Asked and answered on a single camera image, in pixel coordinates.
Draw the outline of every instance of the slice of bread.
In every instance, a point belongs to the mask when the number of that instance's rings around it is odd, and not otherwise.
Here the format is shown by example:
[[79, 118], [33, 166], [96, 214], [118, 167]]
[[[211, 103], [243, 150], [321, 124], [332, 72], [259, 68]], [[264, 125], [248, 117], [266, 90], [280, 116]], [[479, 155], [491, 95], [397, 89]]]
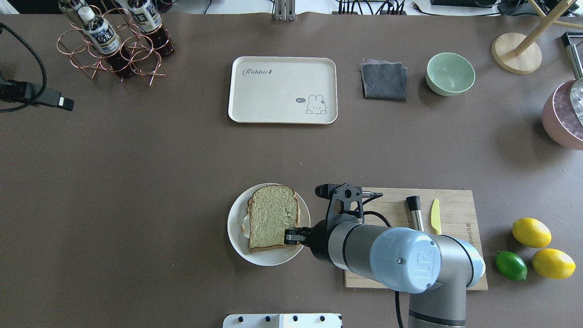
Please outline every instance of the slice of bread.
[[283, 244], [285, 229], [300, 224], [300, 206], [292, 188], [280, 185], [260, 188], [247, 204], [249, 252], [294, 247]]

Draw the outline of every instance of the bottle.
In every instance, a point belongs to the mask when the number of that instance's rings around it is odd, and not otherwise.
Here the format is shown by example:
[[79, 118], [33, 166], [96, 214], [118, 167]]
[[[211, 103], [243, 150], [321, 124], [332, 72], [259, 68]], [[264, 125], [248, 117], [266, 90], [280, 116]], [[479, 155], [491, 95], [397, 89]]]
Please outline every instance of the bottle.
[[85, 0], [59, 0], [59, 9], [78, 28], [83, 28], [83, 20], [77, 11], [86, 6]]
[[79, 17], [83, 20], [83, 33], [89, 37], [94, 48], [102, 55], [120, 78], [129, 78], [134, 74], [127, 58], [129, 51], [122, 47], [120, 36], [111, 27], [107, 19], [96, 16], [91, 7], [81, 7]]
[[128, 0], [128, 9], [145, 36], [152, 40], [151, 46], [162, 56], [174, 52], [174, 45], [162, 25], [160, 14], [151, 0]]

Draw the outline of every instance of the wooden base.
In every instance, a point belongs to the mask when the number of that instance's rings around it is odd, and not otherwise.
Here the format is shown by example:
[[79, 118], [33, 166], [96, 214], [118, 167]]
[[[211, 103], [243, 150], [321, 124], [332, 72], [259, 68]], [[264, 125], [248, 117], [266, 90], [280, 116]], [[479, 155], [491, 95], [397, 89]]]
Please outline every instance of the wooden base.
[[516, 47], [526, 38], [519, 33], [506, 33], [497, 37], [492, 43], [492, 56], [496, 62], [509, 72], [530, 74], [539, 68], [543, 55], [538, 44], [532, 43], [520, 54], [515, 54]]

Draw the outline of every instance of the ice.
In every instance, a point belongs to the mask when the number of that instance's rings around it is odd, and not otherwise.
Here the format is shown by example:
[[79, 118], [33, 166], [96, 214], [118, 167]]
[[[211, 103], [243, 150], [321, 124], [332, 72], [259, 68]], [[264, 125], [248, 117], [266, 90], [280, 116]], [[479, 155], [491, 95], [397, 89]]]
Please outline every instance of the ice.
[[571, 89], [571, 85], [570, 83], [565, 83], [557, 91], [555, 111], [567, 131], [577, 138], [583, 139], [583, 125], [581, 125], [575, 113], [576, 110], [580, 110], [580, 113], [583, 113], [583, 88], [578, 84]]

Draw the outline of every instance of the lime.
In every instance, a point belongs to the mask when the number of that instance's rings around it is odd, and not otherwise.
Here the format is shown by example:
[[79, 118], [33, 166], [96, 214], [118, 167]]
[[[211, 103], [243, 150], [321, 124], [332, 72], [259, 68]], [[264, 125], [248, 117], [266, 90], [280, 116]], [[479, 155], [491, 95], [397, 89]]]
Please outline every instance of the lime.
[[558, 249], [541, 249], [532, 257], [532, 267], [543, 277], [565, 279], [575, 271], [575, 261]]
[[521, 244], [534, 248], [546, 247], [551, 240], [547, 226], [533, 218], [516, 220], [512, 225], [512, 235]]
[[502, 275], [515, 281], [525, 280], [528, 272], [526, 264], [520, 256], [505, 250], [496, 254], [496, 267]]

